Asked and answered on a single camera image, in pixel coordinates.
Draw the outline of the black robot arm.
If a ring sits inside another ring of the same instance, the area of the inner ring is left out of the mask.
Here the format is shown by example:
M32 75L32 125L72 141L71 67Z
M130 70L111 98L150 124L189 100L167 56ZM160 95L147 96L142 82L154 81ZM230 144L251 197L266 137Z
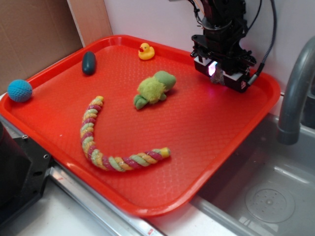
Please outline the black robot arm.
M203 0L204 17L197 20L202 34L192 36L191 57L195 69L208 76L213 84L221 84L238 92L249 87L250 68L256 64L251 51L242 49L240 41L247 34L243 0Z

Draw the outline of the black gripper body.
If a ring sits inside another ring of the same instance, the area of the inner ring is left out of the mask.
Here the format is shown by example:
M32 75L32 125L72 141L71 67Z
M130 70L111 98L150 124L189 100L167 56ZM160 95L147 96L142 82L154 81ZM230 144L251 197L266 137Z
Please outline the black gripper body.
M221 28L205 28L203 34L195 34L191 39L194 42L193 51L197 56L218 62L228 75L246 75L250 67L256 65L256 59L251 51L241 48L240 40L243 37L244 26L230 23Z

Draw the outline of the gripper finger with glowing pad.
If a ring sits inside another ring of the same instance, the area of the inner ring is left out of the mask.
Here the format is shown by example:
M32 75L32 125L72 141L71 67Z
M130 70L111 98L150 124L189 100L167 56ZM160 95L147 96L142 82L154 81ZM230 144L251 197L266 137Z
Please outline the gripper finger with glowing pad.
M208 77L212 77L214 75L216 65L217 62L212 59L203 58L201 56L196 56L194 58L195 69Z
M249 79L250 77L248 74L243 74L243 73L238 72L238 73L229 75L226 72L223 72L224 85L240 93L244 93L248 89Z

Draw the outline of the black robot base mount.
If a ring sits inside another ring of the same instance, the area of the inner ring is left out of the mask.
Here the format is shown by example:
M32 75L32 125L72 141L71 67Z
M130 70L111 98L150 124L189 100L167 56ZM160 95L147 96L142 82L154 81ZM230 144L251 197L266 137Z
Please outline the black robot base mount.
M12 138L0 125L1 226L42 197L50 167L48 151L32 138Z

